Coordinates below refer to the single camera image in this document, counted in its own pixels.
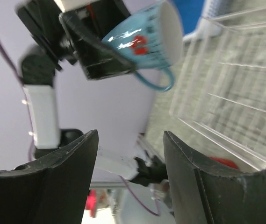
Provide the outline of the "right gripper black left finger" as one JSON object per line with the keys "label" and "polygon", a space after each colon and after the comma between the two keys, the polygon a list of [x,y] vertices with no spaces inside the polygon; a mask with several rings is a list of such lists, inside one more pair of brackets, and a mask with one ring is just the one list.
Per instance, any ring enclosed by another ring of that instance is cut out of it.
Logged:
{"label": "right gripper black left finger", "polygon": [[97,130],[14,170],[0,170],[0,224],[79,224],[98,151]]}

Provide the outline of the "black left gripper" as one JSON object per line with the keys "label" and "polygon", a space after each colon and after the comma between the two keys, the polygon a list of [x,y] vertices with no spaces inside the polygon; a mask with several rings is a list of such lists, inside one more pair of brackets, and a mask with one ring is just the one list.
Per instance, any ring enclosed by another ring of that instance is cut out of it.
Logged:
{"label": "black left gripper", "polygon": [[16,14],[34,41],[57,63],[80,63],[88,80],[134,72],[136,64],[102,40],[130,16],[122,0],[96,0],[63,12],[53,0],[26,0]]}

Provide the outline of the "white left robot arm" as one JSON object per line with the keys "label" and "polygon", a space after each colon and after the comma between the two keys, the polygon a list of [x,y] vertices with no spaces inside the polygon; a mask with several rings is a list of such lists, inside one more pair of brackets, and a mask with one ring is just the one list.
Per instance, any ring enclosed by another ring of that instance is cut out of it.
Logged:
{"label": "white left robot arm", "polygon": [[29,105],[34,157],[40,158],[82,135],[61,129],[54,79],[60,62],[80,64],[89,80],[128,74],[136,64],[102,43],[104,35],[130,16],[121,0],[27,0],[16,13],[36,44],[20,61]]}

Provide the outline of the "light blue mug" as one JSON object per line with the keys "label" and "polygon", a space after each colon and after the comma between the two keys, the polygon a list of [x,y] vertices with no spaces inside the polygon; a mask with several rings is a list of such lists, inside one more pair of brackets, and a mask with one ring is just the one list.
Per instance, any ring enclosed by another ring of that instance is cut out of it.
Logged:
{"label": "light blue mug", "polygon": [[[102,42],[132,61],[134,76],[147,87],[160,92],[173,88],[175,77],[170,67],[182,58],[183,27],[180,14],[170,0],[147,6],[112,29]],[[167,86],[158,86],[139,73],[140,69],[161,70]]]}

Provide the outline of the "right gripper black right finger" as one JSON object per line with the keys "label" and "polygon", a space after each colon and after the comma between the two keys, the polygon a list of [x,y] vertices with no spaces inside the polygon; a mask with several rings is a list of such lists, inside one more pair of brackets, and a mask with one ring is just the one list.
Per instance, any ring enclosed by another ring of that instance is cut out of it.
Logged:
{"label": "right gripper black right finger", "polygon": [[247,173],[164,132],[165,165],[178,224],[266,224],[266,169]]}

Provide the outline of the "white wire dish rack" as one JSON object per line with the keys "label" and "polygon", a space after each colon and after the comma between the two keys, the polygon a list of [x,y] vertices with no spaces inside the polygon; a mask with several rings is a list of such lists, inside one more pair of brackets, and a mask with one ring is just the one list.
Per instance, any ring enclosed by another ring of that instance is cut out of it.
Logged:
{"label": "white wire dish rack", "polygon": [[266,0],[228,0],[221,28],[185,44],[169,113],[255,170],[266,168]]}

